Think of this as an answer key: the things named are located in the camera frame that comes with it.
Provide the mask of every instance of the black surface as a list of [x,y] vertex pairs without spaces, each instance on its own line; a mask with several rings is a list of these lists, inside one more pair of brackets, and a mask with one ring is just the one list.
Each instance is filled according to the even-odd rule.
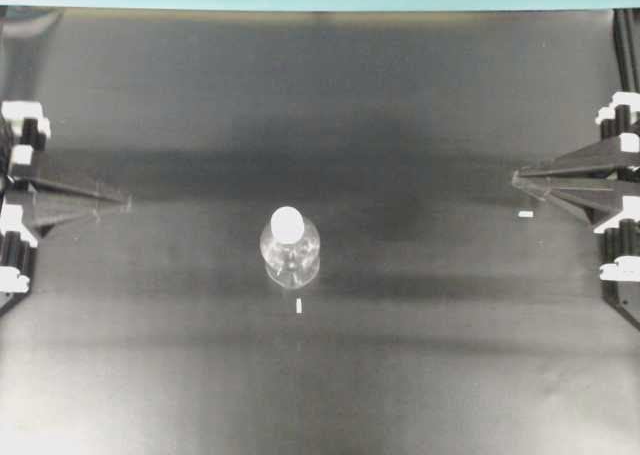
[[[3,447],[637,454],[640,339],[602,301],[597,243],[510,185],[597,141],[611,27],[92,10],[38,41],[5,27],[5,94],[35,94],[47,151],[134,203],[53,230],[0,319]],[[258,251],[282,204],[322,239],[293,294]]]

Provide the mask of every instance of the white bottle cap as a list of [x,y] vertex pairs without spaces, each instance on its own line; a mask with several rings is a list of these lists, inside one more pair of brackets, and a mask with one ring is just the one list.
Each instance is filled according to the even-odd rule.
[[280,207],[271,215],[271,233],[279,243],[296,243],[304,234],[302,215],[293,207]]

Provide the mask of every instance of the cable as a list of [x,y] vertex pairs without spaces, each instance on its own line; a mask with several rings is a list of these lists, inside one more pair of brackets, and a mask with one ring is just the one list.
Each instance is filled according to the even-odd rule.
[[625,92],[640,91],[640,77],[635,49],[633,9],[614,10],[613,37],[620,70],[620,82]]

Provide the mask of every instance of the black cylinder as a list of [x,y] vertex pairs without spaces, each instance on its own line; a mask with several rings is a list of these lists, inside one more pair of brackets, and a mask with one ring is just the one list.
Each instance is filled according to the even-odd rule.
[[619,230],[617,228],[607,228],[604,231],[604,259],[605,263],[613,263],[618,255],[619,248]]
[[22,122],[20,144],[34,146],[36,143],[38,143],[38,120],[35,118],[25,118]]
[[20,232],[7,232],[2,241],[2,265],[18,268],[22,255]]
[[626,219],[620,222],[620,255],[638,255],[637,224]]
[[631,131],[631,108],[629,105],[616,107],[616,135]]
[[600,123],[600,137],[604,140],[615,136],[615,122],[609,118],[605,118]]

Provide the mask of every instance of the plastic bottle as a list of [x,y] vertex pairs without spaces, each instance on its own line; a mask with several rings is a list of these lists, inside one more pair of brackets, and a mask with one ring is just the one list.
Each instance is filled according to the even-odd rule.
[[307,285],[320,269],[320,235],[293,207],[280,207],[264,227],[260,252],[267,273],[285,288]]

